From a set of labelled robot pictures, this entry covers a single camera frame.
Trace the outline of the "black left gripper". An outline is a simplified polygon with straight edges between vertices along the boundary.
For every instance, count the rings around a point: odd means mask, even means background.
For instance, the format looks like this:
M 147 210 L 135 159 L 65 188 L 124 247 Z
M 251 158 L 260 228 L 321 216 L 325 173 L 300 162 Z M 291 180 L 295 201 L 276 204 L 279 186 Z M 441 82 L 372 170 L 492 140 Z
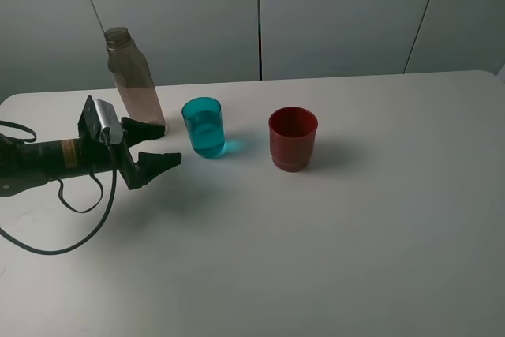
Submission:
M 105 172 L 116 169 L 128 189 L 139 189 L 168 170 L 181 164 L 182 154 L 152 154 L 140 152 L 134 162 L 129 148 L 149 140 L 158 140 L 165 135 L 166 127 L 155 123 L 144 123 L 123 117 L 121 126 L 123 140 L 120 144 L 105 145 L 98 140 L 98 116 L 88 96 L 78 121 L 79 160 L 93 171 Z

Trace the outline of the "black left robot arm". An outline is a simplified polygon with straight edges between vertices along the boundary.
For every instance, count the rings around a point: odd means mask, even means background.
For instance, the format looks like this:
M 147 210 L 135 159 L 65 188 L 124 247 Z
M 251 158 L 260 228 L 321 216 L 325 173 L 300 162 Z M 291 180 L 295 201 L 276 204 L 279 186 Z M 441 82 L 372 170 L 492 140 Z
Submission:
M 36 142 L 33 130 L 12 122 L 2 126 L 30 133 L 20 139 L 1 135 L 1 196 L 11 197 L 52 181 L 116 171 L 128 189 L 139 189 L 178 166 L 179 152 L 139 152 L 129 149 L 164 136 L 161 125 L 118 118 L 112 104 L 89 96 L 77 123 L 78 137 Z

